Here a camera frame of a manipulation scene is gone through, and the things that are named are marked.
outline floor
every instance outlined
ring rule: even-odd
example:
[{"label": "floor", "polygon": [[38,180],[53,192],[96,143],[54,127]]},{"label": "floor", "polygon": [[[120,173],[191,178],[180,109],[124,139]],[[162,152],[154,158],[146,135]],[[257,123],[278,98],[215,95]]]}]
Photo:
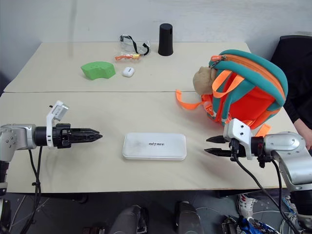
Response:
[{"label": "floor", "polygon": [[[7,194],[11,200],[12,215],[20,204],[23,195]],[[276,208],[264,196],[258,196],[255,203],[254,218],[278,228],[281,216],[277,212],[267,212]],[[221,222],[226,215],[238,217],[236,196],[217,198],[214,191],[159,191],[131,193],[94,193],[88,194],[88,201],[79,204],[76,201],[59,198],[42,198],[41,208],[35,216],[35,224],[29,229],[30,234],[81,234],[83,227],[110,227],[120,211],[138,204],[146,207],[150,215],[150,234],[174,234],[174,209],[177,201],[189,201],[201,218],[206,234],[221,234]],[[26,196],[15,219],[11,233],[20,232],[32,209],[32,196]]]}]

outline shoe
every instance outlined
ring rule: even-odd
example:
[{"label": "shoe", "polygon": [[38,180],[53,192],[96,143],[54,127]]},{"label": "shoe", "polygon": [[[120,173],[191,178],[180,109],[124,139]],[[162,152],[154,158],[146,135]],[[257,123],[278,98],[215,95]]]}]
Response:
[{"label": "shoe", "polygon": [[295,204],[292,203],[291,201],[291,196],[285,196],[283,199],[283,202],[285,205],[288,207],[289,211],[292,213],[297,213],[297,207]]},{"label": "shoe", "polygon": [[252,217],[254,203],[257,201],[257,199],[247,197],[245,194],[238,195],[236,202],[237,212],[244,218]]}]

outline orange strap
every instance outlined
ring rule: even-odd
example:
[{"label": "orange strap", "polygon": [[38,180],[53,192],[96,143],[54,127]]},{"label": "orange strap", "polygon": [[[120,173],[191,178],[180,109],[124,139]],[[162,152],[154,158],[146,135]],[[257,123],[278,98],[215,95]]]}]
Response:
[{"label": "orange strap", "polygon": [[234,88],[236,88],[243,80],[244,78],[241,77],[240,75],[237,75],[233,82],[231,83],[231,85],[229,86],[228,90],[225,92],[218,92],[218,88],[222,85],[222,83],[227,79],[227,77],[229,77],[229,75],[232,72],[229,70],[224,70],[222,71],[217,78],[214,80],[213,82],[213,94],[215,98],[221,98],[224,95],[226,95],[227,93],[229,93],[230,91],[232,91]]},{"label": "orange strap", "polygon": [[181,106],[183,106],[185,109],[188,110],[194,110],[196,109],[199,105],[204,104],[204,101],[201,101],[199,103],[185,103],[182,101],[182,92],[180,90],[175,91],[175,96],[177,101],[180,103]]},{"label": "orange strap", "polygon": [[259,129],[259,131],[257,132],[255,136],[264,137],[266,134],[269,133],[270,130],[271,130],[271,126],[265,123],[261,126],[261,128]]}]

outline stuffed animal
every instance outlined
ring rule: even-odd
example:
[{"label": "stuffed animal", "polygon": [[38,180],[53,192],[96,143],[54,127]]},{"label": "stuffed animal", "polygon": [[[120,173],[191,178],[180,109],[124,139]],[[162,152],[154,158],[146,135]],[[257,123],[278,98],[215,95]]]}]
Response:
[{"label": "stuffed animal", "polygon": [[216,78],[216,69],[209,67],[200,67],[199,71],[193,77],[195,91],[199,95],[212,94],[212,85]]}]

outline zipper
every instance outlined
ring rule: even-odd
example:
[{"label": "zipper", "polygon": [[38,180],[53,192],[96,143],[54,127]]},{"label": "zipper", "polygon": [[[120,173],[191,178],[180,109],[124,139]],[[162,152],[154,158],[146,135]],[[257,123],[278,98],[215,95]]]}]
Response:
[{"label": "zipper", "polygon": [[259,65],[258,63],[248,59],[248,58],[243,58],[237,55],[219,55],[219,56],[212,56],[211,61],[214,63],[210,66],[211,68],[214,68],[219,62],[221,61],[233,61],[238,64],[241,64],[255,72],[258,72],[261,74],[265,79],[270,81],[271,83],[274,84],[274,86],[278,89],[278,91],[281,93],[283,98],[285,99],[285,94],[283,91],[283,88],[279,82],[279,80],[273,76],[267,69],[265,69],[263,66]]}]

